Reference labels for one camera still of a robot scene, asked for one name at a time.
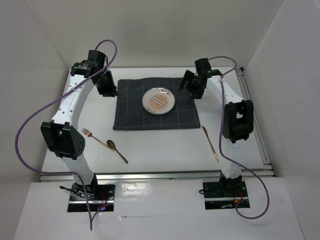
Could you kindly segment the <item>dark grey checked cloth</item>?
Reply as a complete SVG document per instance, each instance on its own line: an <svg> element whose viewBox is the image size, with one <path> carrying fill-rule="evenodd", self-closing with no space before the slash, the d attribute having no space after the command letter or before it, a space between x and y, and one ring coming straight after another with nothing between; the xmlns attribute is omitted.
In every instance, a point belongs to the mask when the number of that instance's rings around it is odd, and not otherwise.
<svg viewBox="0 0 320 240"><path fill-rule="evenodd" d="M148 77L141 79L120 79L117 82L117 102L113 130L182 130L201 127L195 101L183 89L178 91L181 78ZM151 88L166 88L175 96L173 110L164 115L148 113L143 108L143 95Z"/></svg>

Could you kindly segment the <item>orange patterned plate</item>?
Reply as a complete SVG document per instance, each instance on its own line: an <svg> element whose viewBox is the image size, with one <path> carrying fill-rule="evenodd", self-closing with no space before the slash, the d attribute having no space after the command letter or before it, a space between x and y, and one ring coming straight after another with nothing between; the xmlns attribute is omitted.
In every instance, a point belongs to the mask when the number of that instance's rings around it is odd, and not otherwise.
<svg viewBox="0 0 320 240"><path fill-rule="evenodd" d="M142 96L144 110L152 115L166 115L176 105L176 97L167 88L154 87L147 90Z"/></svg>

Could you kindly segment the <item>copper knife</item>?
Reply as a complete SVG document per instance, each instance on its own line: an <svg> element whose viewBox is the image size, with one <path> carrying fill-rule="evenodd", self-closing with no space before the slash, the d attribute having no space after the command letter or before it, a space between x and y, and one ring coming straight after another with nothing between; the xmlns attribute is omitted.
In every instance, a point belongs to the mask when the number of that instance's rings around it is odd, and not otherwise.
<svg viewBox="0 0 320 240"><path fill-rule="evenodd" d="M217 152L216 152L216 150L215 150L215 148L214 148L214 146L213 146L213 144L212 144L212 142L211 142L211 140L210 140L210 137L209 137L209 134L208 134L207 129L206 129L203 125L202 125L201 127L202 127L202 129L203 129L203 131L204 131L204 134L205 134L207 140L208 140L208 143L209 143L209 145L210 145L210 148L211 148L211 150L212 150L212 152L213 152L213 155L214 155L215 159L217 160L217 162L219 162L218 154L217 154Z"/></svg>

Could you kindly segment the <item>copper fork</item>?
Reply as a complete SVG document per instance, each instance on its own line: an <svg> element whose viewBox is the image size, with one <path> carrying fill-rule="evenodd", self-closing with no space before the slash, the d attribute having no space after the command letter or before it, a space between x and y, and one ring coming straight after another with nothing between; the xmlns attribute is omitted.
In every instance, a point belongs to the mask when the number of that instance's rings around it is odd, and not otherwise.
<svg viewBox="0 0 320 240"><path fill-rule="evenodd" d="M108 148L109 150L111 150L112 152L114 152L114 150L112 148L110 148L106 143L104 143L103 141L99 140L97 137L95 137L91 131L89 131L86 128L82 128L81 131L88 137L88 138L93 138L94 140L96 140L98 143L100 143L101 145L105 146L106 148Z"/></svg>

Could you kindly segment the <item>copper spoon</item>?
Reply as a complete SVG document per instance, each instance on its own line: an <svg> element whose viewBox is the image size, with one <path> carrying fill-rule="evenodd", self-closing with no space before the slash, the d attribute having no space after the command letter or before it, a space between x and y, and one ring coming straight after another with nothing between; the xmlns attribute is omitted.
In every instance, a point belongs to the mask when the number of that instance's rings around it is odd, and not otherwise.
<svg viewBox="0 0 320 240"><path fill-rule="evenodd" d="M116 145L115 145L115 143L114 143L112 140L110 140L110 139L107 140L106 144L107 144L107 146L108 146L109 148L111 148L111 149L114 150L116 153L118 153L118 155L122 158L122 160L123 160L126 164L129 163L128 160L117 150Z"/></svg>

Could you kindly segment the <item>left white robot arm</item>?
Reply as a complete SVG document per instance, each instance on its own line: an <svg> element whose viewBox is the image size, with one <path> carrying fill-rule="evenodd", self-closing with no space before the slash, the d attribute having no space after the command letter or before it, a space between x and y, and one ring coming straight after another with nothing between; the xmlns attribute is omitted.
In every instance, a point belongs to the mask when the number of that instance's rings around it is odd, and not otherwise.
<svg viewBox="0 0 320 240"><path fill-rule="evenodd" d="M111 71L106 69L108 58L98 51L90 50L88 57L75 63L70 71L68 96L64 97L51 121L43 122L40 130L49 151L68 167L74 177L75 189L88 200L99 193L96 175L91 171L84 156L85 138L78 131L79 118L93 88L103 97L118 96Z"/></svg>

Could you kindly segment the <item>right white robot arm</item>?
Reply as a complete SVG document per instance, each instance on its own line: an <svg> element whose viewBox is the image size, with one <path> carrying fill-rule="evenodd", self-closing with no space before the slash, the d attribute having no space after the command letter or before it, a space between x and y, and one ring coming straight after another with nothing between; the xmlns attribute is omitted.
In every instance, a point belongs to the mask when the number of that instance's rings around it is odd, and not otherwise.
<svg viewBox="0 0 320 240"><path fill-rule="evenodd" d="M218 150L223 158L218 185L204 193L231 197L241 188L244 146L254 130L254 104L239 96L225 81L226 73L212 69L209 58L195 62L195 72L184 73L179 89L186 89L192 99L201 99L209 90L221 105Z"/></svg>

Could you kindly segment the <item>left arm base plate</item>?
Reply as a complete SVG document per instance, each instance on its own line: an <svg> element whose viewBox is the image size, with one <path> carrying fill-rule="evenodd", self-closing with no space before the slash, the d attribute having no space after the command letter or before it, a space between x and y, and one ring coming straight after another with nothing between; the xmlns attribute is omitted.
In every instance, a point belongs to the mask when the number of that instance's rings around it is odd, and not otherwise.
<svg viewBox="0 0 320 240"><path fill-rule="evenodd" d="M71 187L60 186L61 190L70 193L68 200L68 213L81 213L87 211L85 192L82 186L73 184ZM98 184L95 192L87 187L88 204L91 212L113 212L115 199L115 184Z"/></svg>

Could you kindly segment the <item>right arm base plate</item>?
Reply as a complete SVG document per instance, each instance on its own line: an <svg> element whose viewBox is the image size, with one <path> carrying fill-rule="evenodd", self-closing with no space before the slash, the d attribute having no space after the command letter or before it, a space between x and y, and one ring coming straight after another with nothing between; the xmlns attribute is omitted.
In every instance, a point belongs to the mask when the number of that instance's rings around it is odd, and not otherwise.
<svg viewBox="0 0 320 240"><path fill-rule="evenodd" d="M244 181L227 186L222 180L203 182L199 194L203 195L205 210L250 208L249 195Z"/></svg>

